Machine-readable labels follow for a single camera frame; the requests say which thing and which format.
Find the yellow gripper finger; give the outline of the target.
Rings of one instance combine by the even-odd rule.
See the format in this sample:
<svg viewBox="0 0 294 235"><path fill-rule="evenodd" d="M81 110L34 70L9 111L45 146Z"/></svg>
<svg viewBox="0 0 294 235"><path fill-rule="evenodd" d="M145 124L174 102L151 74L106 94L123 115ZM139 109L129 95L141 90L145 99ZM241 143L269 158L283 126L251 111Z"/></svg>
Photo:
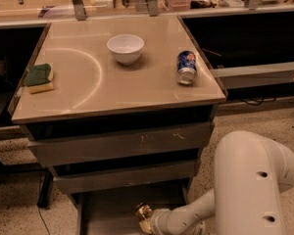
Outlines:
<svg viewBox="0 0 294 235"><path fill-rule="evenodd" d="M142 230L144 233L146 233L146 234L148 234L148 235L152 235L152 234L153 234L153 232L152 232L152 230L151 230L150 223L149 223L148 220L141 220L141 221L139 222L139 225L140 225L140 227L141 227L141 230Z"/></svg>

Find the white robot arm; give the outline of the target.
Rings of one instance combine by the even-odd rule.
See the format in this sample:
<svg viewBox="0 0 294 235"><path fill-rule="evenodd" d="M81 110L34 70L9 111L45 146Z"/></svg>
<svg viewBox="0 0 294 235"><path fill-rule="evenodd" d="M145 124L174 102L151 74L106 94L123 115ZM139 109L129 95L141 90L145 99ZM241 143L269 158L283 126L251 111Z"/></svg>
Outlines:
<svg viewBox="0 0 294 235"><path fill-rule="evenodd" d="M226 134L215 149L214 188L176 208L136 208L148 235L204 235L213 217L217 235L288 235L280 194L294 186L294 153L249 131Z"/></svg>

